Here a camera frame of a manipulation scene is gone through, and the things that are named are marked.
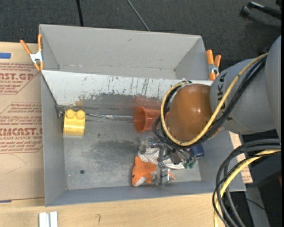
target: yellow lego brick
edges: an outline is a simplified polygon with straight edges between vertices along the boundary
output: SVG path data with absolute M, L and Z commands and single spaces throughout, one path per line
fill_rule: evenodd
M 72 109 L 65 111 L 64 117 L 64 135 L 78 135 L 83 136 L 85 130 L 85 112 L 79 110 L 75 112 Z

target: orange cup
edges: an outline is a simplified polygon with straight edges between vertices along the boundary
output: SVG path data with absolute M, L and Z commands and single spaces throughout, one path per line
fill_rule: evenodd
M 134 127 L 139 133 L 151 131 L 157 117 L 160 116 L 160 110 L 147 109 L 140 106 L 134 114 Z

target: black carpet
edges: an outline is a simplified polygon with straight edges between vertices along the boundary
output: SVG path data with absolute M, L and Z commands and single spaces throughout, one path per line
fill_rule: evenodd
M 222 55 L 221 68 L 258 56 L 281 34 L 281 20 L 249 1 L 279 9 L 276 0 L 130 0 L 151 31 L 201 35 Z M 126 0 L 80 0 L 84 26 L 146 30 Z M 80 26 L 76 0 L 0 0 L 0 41 L 35 43 L 39 24 Z

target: yellow cable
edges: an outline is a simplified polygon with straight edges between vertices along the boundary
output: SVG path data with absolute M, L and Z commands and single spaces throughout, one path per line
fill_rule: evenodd
M 221 190 L 220 190 L 220 194 L 221 196 L 223 196 L 224 192 L 226 191 L 227 187 L 229 186 L 229 184 L 232 182 L 232 180 L 236 177 L 236 175 L 247 165 L 249 165 L 250 163 L 252 163 L 253 161 L 261 158 L 260 155 L 265 155 L 265 154 L 273 154 L 273 153 L 276 153 L 278 151 L 281 151 L 281 150 L 263 150 L 259 153 L 257 153 L 256 155 L 258 155 L 258 157 L 253 157 L 253 158 L 250 158 L 250 159 L 247 159 L 245 162 L 243 162 L 241 165 L 239 165 L 227 178 L 227 180 L 224 182 Z M 218 201 L 216 200 L 215 201 L 215 205 L 216 205 L 216 208 L 218 209 L 219 208 L 219 203 Z M 215 227 L 218 227 L 218 215 L 216 212 L 214 212 L 214 226 Z
M 213 123 L 214 119 L 216 118 L 217 114 L 219 113 L 219 111 L 221 110 L 224 102 L 226 101 L 226 98 L 228 97 L 229 93 L 231 92 L 232 88 L 234 87 L 235 83 L 237 82 L 237 80 L 242 76 L 242 74 L 250 67 L 252 66 L 253 64 L 255 64 L 256 62 L 258 62 L 259 60 L 261 60 L 263 57 L 265 57 L 267 55 L 266 54 L 263 54 L 257 58 L 255 58 L 253 61 L 251 61 L 248 65 L 246 65 L 237 75 L 236 77 L 233 79 L 233 81 L 231 82 L 231 84 L 229 85 L 229 87 L 227 88 L 222 100 L 219 102 L 218 106 L 216 107 L 214 113 L 212 114 L 210 120 L 208 121 L 208 123 L 206 124 L 206 126 L 203 128 L 203 130 L 201 131 L 201 133 L 199 133 L 194 139 L 190 140 L 190 141 L 187 141 L 187 142 L 183 142 L 183 141 L 180 141 L 180 140 L 177 140 L 176 138 L 174 138 L 170 132 L 168 131 L 167 129 L 167 126 L 166 126 L 166 122 L 165 122 L 165 118 L 164 118 L 164 105 L 165 105 L 165 102 L 166 102 L 166 99 L 168 97 L 168 95 L 170 94 L 170 92 L 172 90 L 174 90 L 175 88 L 177 87 L 180 87 L 182 86 L 182 83 L 178 83 L 176 84 L 175 86 L 173 86 L 172 88 L 170 88 L 168 90 L 168 92 L 165 94 L 164 98 L 163 98 L 163 101 L 162 101 L 162 105 L 161 105 L 161 124 L 162 124 L 162 127 L 166 133 L 166 135 L 168 136 L 168 138 L 175 144 L 178 144 L 178 145 L 181 145 L 181 146 L 189 146 L 193 143 L 195 143 L 197 140 L 199 140 L 208 130 L 208 128 L 211 126 L 211 124 Z

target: orange plush toy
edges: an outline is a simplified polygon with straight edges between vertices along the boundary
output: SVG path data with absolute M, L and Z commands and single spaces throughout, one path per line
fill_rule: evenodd
M 135 157 L 135 165 L 132 169 L 131 184 L 138 187 L 143 183 L 151 184 L 156 176 L 156 164 L 150 162 L 143 162 L 140 157 Z

